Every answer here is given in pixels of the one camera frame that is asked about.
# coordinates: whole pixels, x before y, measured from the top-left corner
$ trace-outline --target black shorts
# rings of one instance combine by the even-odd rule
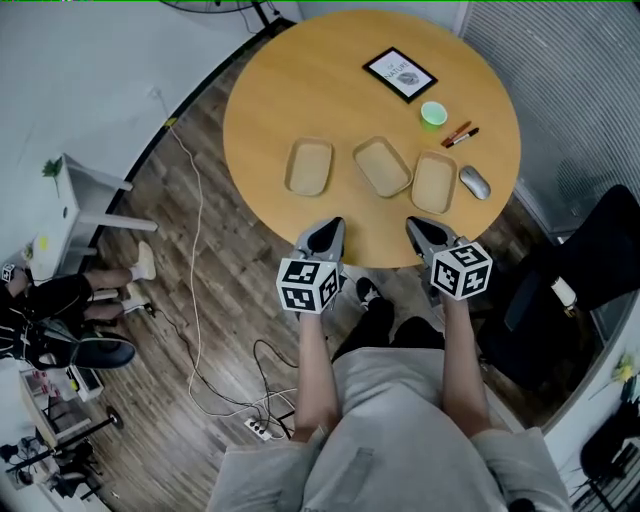
[[[35,321],[55,318],[73,329],[84,321],[84,310],[92,296],[87,278],[76,274],[31,287],[27,307]]]

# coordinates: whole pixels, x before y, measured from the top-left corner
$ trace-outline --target white cable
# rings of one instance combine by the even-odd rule
[[[160,91],[157,91],[157,97],[160,100],[160,102],[162,103],[162,108],[165,111],[165,115],[167,116],[167,118],[169,118],[169,112],[167,111],[167,106],[164,103],[164,98],[162,97],[162,93]],[[198,196],[200,199],[200,206],[198,207],[198,227],[196,229],[196,236],[193,239],[193,247],[191,249],[191,268],[189,270],[189,283],[191,285],[191,298],[193,299],[193,312],[196,318],[196,332],[198,334],[198,356],[196,357],[196,362],[193,365],[193,371],[191,372],[191,376],[189,377],[189,398],[191,398],[191,401],[196,405],[196,407],[198,409],[200,409],[200,411],[202,411],[203,414],[206,414],[209,417],[212,418],[231,418],[232,416],[235,416],[236,414],[239,414],[241,412],[246,411],[247,409],[251,409],[252,407],[254,407],[256,404],[262,402],[263,405],[263,409],[265,410],[265,412],[267,412],[267,409],[264,407],[264,400],[266,400],[269,397],[272,396],[280,396],[284,401],[286,401],[289,406],[292,409],[295,409],[295,407],[293,407],[293,405],[291,404],[291,402],[289,400],[287,400],[284,396],[282,396],[283,393],[287,393],[289,391],[295,391],[295,388],[293,389],[287,389],[284,391],[279,391],[278,393],[267,393],[264,398],[261,398],[260,400],[255,401],[253,404],[251,404],[251,406],[245,407],[244,409],[240,409],[238,411],[235,411],[233,413],[230,414],[215,414],[215,413],[211,413],[208,411],[205,411],[202,406],[196,401],[196,399],[193,396],[192,393],[192,389],[193,389],[193,380],[198,372],[198,366],[200,366],[200,359],[202,357],[202,334],[200,332],[200,318],[198,316],[198,302],[196,300],[196,290],[193,286],[193,273],[194,273],[194,268],[195,268],[195,262],[196,262],[196,246],[198,245],[198,239],[200,238],[200,231],[202,228],[202,210],[204,207],[204,197],[202,195],[202,179],[200,177],[200,171],[198,170],[198,168],[196,167],[196,163],[195,160],[193,158],[193,155],[191,154],[191,151],[189,151],[185,145],[182,143],[182,140],[180,139],[180,137],[178,137],[178,134],[175,132],[175,130],[173,129],[172,125],[169,125],[169,131],[171,132],[171,135],[173,135],[173,137],[176,139],[176,141],[178,142],[178,144],[180,145],[180,147],[182,148],[182,150],[189,156],[189,161],[191,163],[191,167],[193,168],[193,171],[196,173],[196,176],[198,178]],[[275,418],[275,416],[270,415],[267,412],[267,420],[270,420],[271,418]]]
[[[182,150],[187,155],[189,155],[189,161],[191,162],[191,167],[193,167],[193,171],[196,173],[196,176],[198,177],[198,195],[200,198],[200,206],[198,207],[198,227],[196,229],[196,236],[193,239],[193,247],[191,249],[191,269],[189,270],[191,298],[193,299],[193,313],[196,317],[196,332],[198,333],[198,356],[196,357],[196,363],[193,365],[193,371],[191,372],[191,377],[189,377],[189,397],[191,398],[193,403],[196,404],[198,409],[200,409],[204,414],[206,414],[207,416],[217,416],[215,414],[211,414],[205,411],[200,406],[200,404],[196,401],[196,399],[193,398],[193,394],[191,392],[193,388],[193,379],[195,378],[196,373],[198,372],[198,366],[200,366],[200,359],[202,357],[202,335],[200,333],[200,317],[198,316],[198,301],[196,300],[196,289],[193,286],[193,271],[196,263],[196,246],[198,244],[198,239],[200,238],[200,229],[202,227],[202,208],[204,206],[204,198],[202,196],[202,180],[200,178],[200,171],[198,171],[198,168],[196,167],[196,163],[193,160],[193,155],[191,154],[191,151],[189,151],[185,147],[185,145],[182,143],[182,141],[180,140],[180,137],[178,137],[175,130],[173,129],[173,126],[169,126],[169,131],[171,132],[171,135],[173,135],[173,137],[178,141],[178,144],[180,144],[180,147],[182,148]]]
[[[273,398],[275,396],[279,396],[280,398],[284,399],[285,402],[287,402],[289,404],[289,406],[292,409],[295,409],[295,407],[293,407],[293,405],[291,405],[291,402],[289,400],[287,400],[286,398],[284,398],[282,396],[283,393],[289,393],[290,391],[297,391],[297,388],[291,388],[291,389],[285,389],[283,391],[278,391],[277,393],[269,393],[269,398]],[[235,412],[231,412],[229,414],[212,414],[212,413],[206,413],[209,416],[213,416],[216,418],[232,418],[233,416],[235,416],[236,414],[240,414],[241,412],[246,411],[247,409],[253,409],[256,405],[260,405],[265,412],[267,412],[267,409],[264,406],[264,401],[267,399],[267,395],[263,396],[260,400],[256,400],[255,402],[253,402],[251,405],[248,405],[247,407],[244,407],[238,411]],[[274,420],[277,420],[277,418],[272,414],[271,417],[269,419],[273,418]]]

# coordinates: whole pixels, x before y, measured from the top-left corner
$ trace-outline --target black marker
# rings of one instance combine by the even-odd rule
[[[463,140],[468,139],[469,137],[473,137],[479,131],[480,131],[480,128],[476,127],[473,130],[471,130],[469,133],[467,133],[467,134],[463,135],[462,137],[460,137],[459,139],[456,139],[453,142],[449,142],[449,144],[447,144],[445,147],[450,148],[451,146],[455,146],[459,142],[462,142]]]

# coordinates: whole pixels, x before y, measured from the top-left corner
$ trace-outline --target picture frame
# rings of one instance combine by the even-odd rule
[[[438,83],[438,79],[393,46],[362,68],[410,103]]]

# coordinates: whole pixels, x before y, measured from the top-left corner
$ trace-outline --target plastic cup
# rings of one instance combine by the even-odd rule
[[[428,131],[438,130],[449,117],[447,109],[437,101],[427,101],[420,107],[420,115],[422,117],[422,127]]]

